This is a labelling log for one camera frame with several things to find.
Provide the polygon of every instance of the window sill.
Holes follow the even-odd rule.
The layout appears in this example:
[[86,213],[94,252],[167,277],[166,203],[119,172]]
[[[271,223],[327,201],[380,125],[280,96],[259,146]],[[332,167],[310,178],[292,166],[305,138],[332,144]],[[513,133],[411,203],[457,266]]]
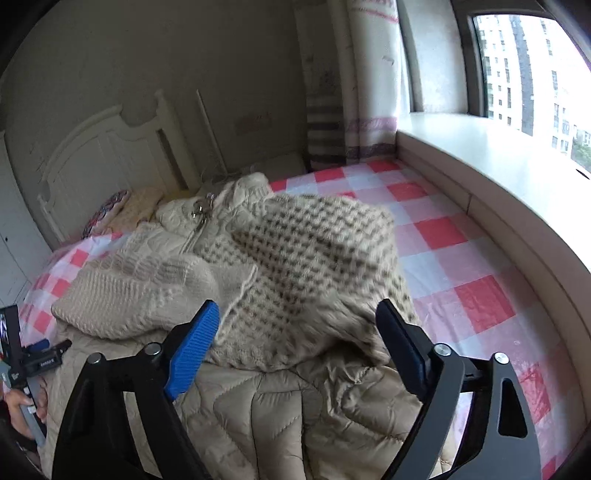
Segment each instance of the window sill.
[[[402,160],[409,154],[453,184],[457,195],[450,196],[485,228],[478,210],[492,211],[489,233],[501,247],[524,244],[507,252],[522,271],[526,253],[540,265],[524,274],[567,344],[591,414],[591,180],[577,171],[584,169],[522,132],[456,113],[400,118],[397,147]],[[540,286],[535,272],[542,269],[549,280]]]

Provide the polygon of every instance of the curtain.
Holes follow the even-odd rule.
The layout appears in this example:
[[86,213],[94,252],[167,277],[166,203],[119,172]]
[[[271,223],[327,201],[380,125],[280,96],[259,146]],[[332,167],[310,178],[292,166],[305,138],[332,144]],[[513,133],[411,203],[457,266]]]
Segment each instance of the curtain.
[[395,0],[294,0],[313,170],[393,154],[410,111]]

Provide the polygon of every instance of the white wooden headboard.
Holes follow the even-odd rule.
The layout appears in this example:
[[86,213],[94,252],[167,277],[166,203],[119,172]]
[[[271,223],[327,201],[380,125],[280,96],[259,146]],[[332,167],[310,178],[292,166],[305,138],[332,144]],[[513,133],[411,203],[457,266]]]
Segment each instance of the white wooden headboard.
[[83,121],[51,155],[37,199],[60,242],[79,238],[93,213],[119,190],[200,187],[175,113],[162,90],[155,97],[156,117],[144,125],[130,127],[121,118],[123,107],[113,106]]

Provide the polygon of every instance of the pillow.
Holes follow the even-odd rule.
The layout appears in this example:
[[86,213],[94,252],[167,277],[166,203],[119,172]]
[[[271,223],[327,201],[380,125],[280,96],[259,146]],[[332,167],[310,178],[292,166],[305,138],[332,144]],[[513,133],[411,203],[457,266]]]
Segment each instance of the pillow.
[[141,222],[150,221],[163,196],[164,192],[158,187],[134,190],[125,208],[111,220],[103,233],[133,232]]
[[90,236],[102,234],[105,227],[117,216],[127,200],[129,200],[129,191],[121,190],[103,203],[92,218],[88,220],[84,230],[82,230],[82,240]]

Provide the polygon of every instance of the quilted puffer jacket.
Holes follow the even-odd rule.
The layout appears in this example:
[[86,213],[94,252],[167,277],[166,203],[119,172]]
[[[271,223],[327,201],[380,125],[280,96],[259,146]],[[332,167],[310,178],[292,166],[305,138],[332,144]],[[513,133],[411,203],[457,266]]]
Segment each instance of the quilted puffer jacket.
[[[181,253],[188,246],[203,251],[219,225],[243,221],[241,210],[232,209],[233,205],[252,206],[269,193],[264,177],[237,182],[222,193],[222,197],[231,196],[226,198],[229,207],[218,212],[217,224],[212,222],[213,228],[202,229],[200,235],[194,234],[200,221],[191,215],[194,201],[173,202],[159,212],[163,228],[153,231],[148,244],[155,251]],[[59,425],[86,358],[97,351],[107,358],[134,355],[165,335],[158,330],[132,339],[104,340],[59,322],[57,340],[70,338],[73,345],[63,366],[47,379],[48,437],[40,452],[46,475],[51,474]],[[275,371],[204,363],[175,408],[212,476],[223,480],[379,479],[399,451],[421,404],[406,392],[395,369],[371,360],[374,349],[364,351],[360,346],[337,342],[320,355]],[[126,402],[142,464],[158,475],[133,395]],[[448,440],[433,474],[447,471],[453,455],[454,446]]]

